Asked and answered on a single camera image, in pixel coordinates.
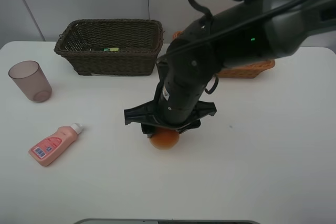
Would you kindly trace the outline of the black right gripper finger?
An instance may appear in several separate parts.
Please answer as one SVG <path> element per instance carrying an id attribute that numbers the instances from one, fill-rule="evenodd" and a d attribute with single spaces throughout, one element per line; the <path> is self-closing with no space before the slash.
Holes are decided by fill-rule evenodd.
<path id="1" fill-rule="evenodd" d="M 188 124 L 186 126 L 183 126 L 180 129 L 178 129 L 178 132 L 180 134 L 182 134 L 182 133 L 184 133 L 184 132 L 186 132 L 188 130 L 197 129 L 197 128 L 200 127 L 200 125 L 201 125 L 201 121 L 200 120 L 196 120 L 196 121 L 194 121 L 194 122 L 192 122 L 192 123 L 190 123 L 190 124 Z"/>
<path id="2" fill-rule="evenodd" d="M 147 138 L 153 137 L 157 132 L 157 127 L 153 125 L 141 124 L 141 130 Z"/>

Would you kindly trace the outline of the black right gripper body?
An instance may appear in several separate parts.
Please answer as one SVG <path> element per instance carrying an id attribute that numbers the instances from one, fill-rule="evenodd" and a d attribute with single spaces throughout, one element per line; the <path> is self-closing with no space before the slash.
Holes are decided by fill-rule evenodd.
<path id="1" fill-rule="evenodd" d="M 213 102 L 200 100 L 206 83 L 178 76 L 167 63 L 157 63 L 159 83 L 152 101 L 124 110 L 124 123 L 140 123 L 178 131 L 196 120 L 217 112 Z"/>

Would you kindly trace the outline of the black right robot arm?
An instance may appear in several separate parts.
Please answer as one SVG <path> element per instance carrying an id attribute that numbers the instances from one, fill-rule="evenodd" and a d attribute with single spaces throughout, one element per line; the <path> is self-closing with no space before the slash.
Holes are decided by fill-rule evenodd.
<path id="1" fill-rule="evenodd" d="M 207 84 L 223 69 L 293 55 L 313 35 L 335 30 L 335 0 L 255 0 L 210 21 L 192 22 L 156 62 L 159 83 L 152 101 L 124 111 L 126 124 L 139 123 L 147 136 L 158 128 L 183 133 L 213 116 L 203 102 Z"/>

